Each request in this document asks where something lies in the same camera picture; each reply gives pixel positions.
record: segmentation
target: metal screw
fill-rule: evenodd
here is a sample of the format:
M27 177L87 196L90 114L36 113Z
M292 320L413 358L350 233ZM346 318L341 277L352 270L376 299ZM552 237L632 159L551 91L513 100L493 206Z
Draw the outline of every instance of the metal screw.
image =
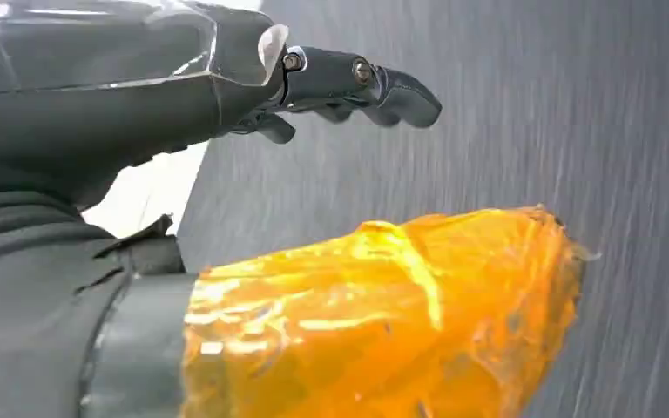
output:
M373 72L370 70L370 65L363 59L358 59L353 65L353 74L355 80L361 84L367 84L370 78L373 77Z
M285 68L286 71L298 71L303 68L303 66L304 63L301 60L301 57L293 52L288 53L283 57L283 68Z

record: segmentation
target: clear plastic cover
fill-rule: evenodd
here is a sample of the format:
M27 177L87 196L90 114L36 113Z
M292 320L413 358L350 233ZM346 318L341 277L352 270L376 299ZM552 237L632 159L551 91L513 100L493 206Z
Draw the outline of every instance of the clear plastic cover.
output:
M210 76L268 82L288 29L185 0L0 0L0 93Z
M367 222L213 268L186 315L182 416L518 416L585 257L535 207Z

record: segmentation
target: orange object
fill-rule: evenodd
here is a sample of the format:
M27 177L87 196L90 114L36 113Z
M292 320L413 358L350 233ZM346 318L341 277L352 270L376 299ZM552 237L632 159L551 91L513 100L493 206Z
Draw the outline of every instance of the orange object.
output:
M582 254L535 207L216 267L186 316L182 416L517 416L575 317Z

